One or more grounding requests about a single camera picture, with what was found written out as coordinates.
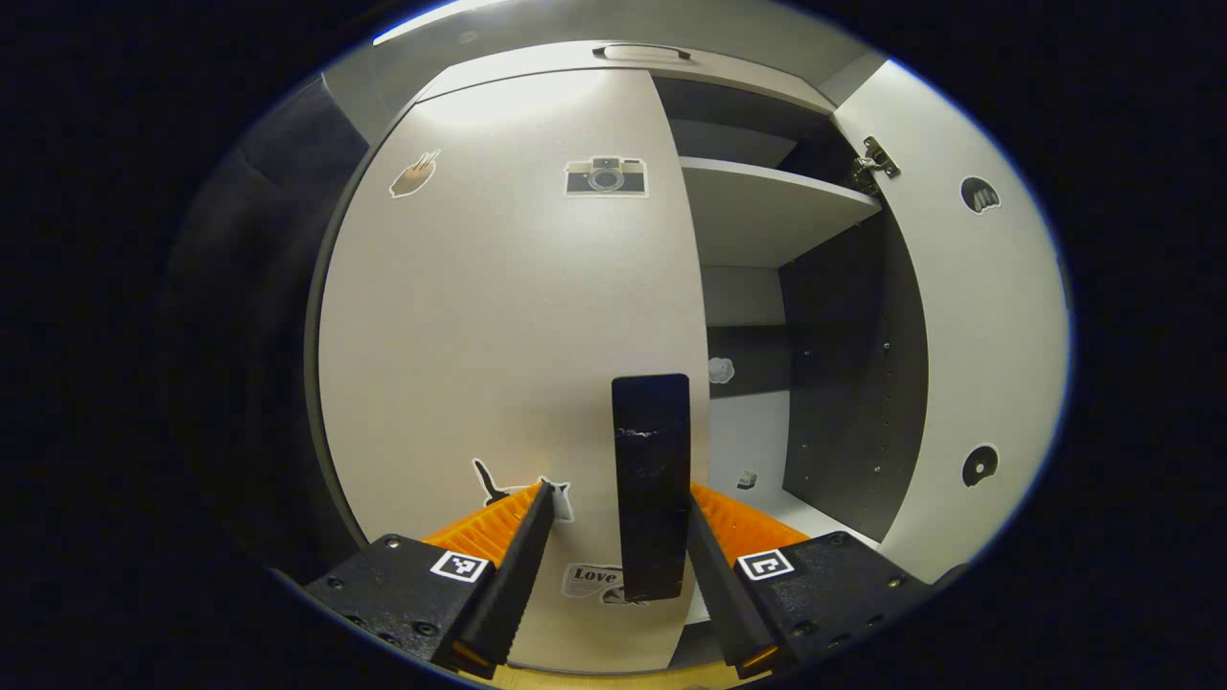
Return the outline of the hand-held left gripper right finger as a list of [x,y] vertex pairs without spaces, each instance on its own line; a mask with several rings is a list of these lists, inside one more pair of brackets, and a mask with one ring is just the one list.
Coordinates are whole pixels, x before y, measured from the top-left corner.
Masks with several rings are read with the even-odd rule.
[[741,679],[823,663],[937,593],[845,530],[806,537],[697,483],[690,498],[687,556]]

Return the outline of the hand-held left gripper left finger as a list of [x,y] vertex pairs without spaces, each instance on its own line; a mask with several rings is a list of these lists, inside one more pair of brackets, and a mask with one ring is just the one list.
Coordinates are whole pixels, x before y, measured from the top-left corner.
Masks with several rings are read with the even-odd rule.
[[417,663],[491,679],[521,627],[555,524],[555,494],[540,481],[428,539],[387,534],[304,592]]

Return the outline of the white double-door shoe cabinet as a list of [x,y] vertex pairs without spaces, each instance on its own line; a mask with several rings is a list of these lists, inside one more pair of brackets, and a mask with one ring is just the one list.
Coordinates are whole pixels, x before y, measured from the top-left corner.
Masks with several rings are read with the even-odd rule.
[[[849,150],[831,122],[801,106],[718,83],[650,76],[679,161],[690,156],[753,165],[747,153],[728,152],[733,135],[746,133],[817,139],[818,152],[806,153],[806,160],[820,169]],[[333,241],[350,195],[382,142],[342,193],[313,279],[317,388],[317,336]],[[755,166],[775,169],[771,163]],[[886,537],[914,471],[928,387],[919,292],[890,210],[882,205],[871,219],[778,269],[699,263],[699,271],[708,350],[706,479],[691,476],[688,376],[614,379],[616,431],[649,433],[672,421],[671,437],[690,448],[687,463],[665,469],[675,481],[694,480],[729,496],[788,491],[864,537],[876,541]],[[318,398],[326,443],[319,389]],[[632,523],[640,481],[618,470],[628,446],[628,438],[616,435],[623,564],[579,564],[564,584],[582,594],[595,592],[605,603],[643,607],[679,597],[691,567],[674,549],[679,528]]]

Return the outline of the camera sticker white cabinet door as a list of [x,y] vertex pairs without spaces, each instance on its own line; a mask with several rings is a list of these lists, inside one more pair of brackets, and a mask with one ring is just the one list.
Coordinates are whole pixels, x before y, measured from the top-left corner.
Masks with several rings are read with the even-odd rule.
[[425,538],[494,487],[564,483],[514,664],[661,672],[679,597],[605,603],[564,577],[623,564],[618,377],[690,381],[691,476],[709,458],[706,306],[679,150],[649,72],[474,83],[413,104],[364,166],[321,289],[318,389],[367,539]]

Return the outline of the cherry sticker white cabinet door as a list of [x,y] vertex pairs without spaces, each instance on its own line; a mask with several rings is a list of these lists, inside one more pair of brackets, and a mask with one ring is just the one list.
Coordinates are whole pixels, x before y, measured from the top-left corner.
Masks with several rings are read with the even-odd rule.
[[1059,432],[1072,357],[1059,249],[1007,153],[898,61],[834,122],[899,169],[877,183],[917,277],[928,387],[913,478],[879,549],[933,584],[1009,525]]

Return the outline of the metal door hinge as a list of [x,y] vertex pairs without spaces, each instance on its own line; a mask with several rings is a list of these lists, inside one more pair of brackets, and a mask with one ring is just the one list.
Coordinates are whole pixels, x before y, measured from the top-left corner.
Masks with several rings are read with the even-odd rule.
[[880,176],[894,179],[901,176],[901,169],[875,138],[869,136],[864,140],[864,145],[865,152],[859,153],[847,171],[847,187],[867,196],[881,196]]

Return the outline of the white cabinet drawer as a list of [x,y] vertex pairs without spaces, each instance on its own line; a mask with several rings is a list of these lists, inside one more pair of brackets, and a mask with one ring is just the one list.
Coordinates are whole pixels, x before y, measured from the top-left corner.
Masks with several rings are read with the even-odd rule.
[[410,101],[544,72],[594,69],[647,70],[663,79],[718,83],[831,115],[836,104],[798,75],[713,52],[645,42],[558,42],[460,61],[429,80]]

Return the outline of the black backdrop cloth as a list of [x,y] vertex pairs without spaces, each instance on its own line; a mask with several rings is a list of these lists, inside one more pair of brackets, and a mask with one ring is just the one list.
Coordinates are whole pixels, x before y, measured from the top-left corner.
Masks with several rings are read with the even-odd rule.
[[355,551],[310,433],[310,287],[368,145],[321,76],[238,139],[198,188],[168,263],[168,424],[220,523],[312,581]]

